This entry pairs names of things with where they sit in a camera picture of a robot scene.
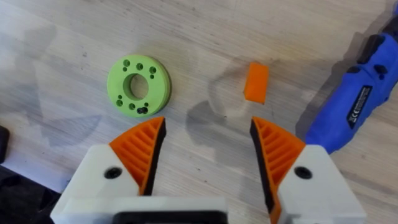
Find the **screw hole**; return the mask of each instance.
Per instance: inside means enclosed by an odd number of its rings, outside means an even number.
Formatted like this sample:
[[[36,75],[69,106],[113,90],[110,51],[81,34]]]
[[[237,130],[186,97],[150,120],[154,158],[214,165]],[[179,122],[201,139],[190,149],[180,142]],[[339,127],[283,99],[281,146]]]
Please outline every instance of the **screw hole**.
[[[128,67],[130,66],[130,61],[129,60],[124,60],[123,65]]]
[[[123,105],[123,101],[121,101],[121,100],[116,101],[116,106],[122,106],[122,105]]]
[[[142,70],[144,68],[144,66],[141,63],[138,63],[136,67],[138,70]]]
[[[151,72],[152,74],[155,74],[156,73],[156,68],[155,67],[149,68],[149,72]]]
[[[122,174],[122,169],[118,167],[112,167],[105,171],[104,177],[107,179],[115,179]]]
[[[312,178],[312,172],[306,167],[296,167],[294,168],[294,173],[301,179],[308,180]]]

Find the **label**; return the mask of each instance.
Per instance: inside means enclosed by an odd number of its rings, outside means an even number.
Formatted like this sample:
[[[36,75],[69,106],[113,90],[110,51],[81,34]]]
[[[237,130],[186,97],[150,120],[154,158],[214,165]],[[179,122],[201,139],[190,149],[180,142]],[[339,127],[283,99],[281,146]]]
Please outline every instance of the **label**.
[[[349,113],[347,114],[347,122],[351,129],[354,129],[355,124],[361,115],[363,108],[365,107],[365,103],[371,94],[372,86],[364,85],[362,86],[361,91],[359,91],[358,96],[354,104],[352,105]]]

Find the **hole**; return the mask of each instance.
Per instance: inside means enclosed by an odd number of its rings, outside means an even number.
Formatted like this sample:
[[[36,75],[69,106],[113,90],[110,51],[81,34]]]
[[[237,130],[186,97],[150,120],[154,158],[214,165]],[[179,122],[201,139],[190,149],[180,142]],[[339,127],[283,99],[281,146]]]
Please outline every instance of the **hole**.
[[[144,68],[144,66],[141,63],[138,63],[136,67],[140,71]]]
[[[294,173],[301,179],[308,180],[312,178],[311,171],[306,167],[296,167],[294,168]]]
[[[155,74],[156,73],[156,68],[155,67],[149,68],[149,72],[151,72],[152,74]]]
[[[115,179],[122,174],[122,169],[118,167],[112,167],[105,171],[104,177],[107,179]]]
[[[138,108],[137,113],[138,114],[146,114],[146,113],[148,113],[148,108],[146,108],[146,107]]]
[[[122,106],[122,105],[123,105],[123,101],[117,100],[117,101],[116,101],[116,105],[117,105],[117,106]]]
[[[144,99],[144,97],[148,94],[147,80],[140,74],[133,75],[130,82],[130,91],[133,97],[136,99]]]
[[[126,67],[130,66],[130,61],[129,60],[124,60],[123,61],[123,65],[126,66]]]

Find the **ridged orange surface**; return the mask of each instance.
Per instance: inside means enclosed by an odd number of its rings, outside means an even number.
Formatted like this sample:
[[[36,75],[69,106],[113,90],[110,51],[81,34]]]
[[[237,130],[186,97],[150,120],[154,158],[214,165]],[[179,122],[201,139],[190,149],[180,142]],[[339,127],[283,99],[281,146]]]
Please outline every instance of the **ridged orange surface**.
[[[274,207],[269,217],[272,224],[277,224],[281,213],[277,196],[278,186],[302,152],[305,143],[267,120],[258,117],[253,117],[252,120],[256,125],[269,188],[274,199]]]
[[[156,153],[156,142],[163,122],[164,117],[158,117],[138,124],[109,144],[137,182],[140,195],[144,194],[148,182],[152,158]]]

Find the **small orange cube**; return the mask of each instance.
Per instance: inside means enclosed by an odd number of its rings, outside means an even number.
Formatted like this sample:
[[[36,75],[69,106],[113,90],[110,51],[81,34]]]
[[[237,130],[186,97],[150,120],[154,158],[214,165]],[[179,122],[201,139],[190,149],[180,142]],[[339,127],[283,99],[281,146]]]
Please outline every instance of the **small orange cube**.
[[[248,79],[244,86],[244,98],[256,103],[266,102],[268,83],[268,66],[259,63],[251,63],[248,71]]]

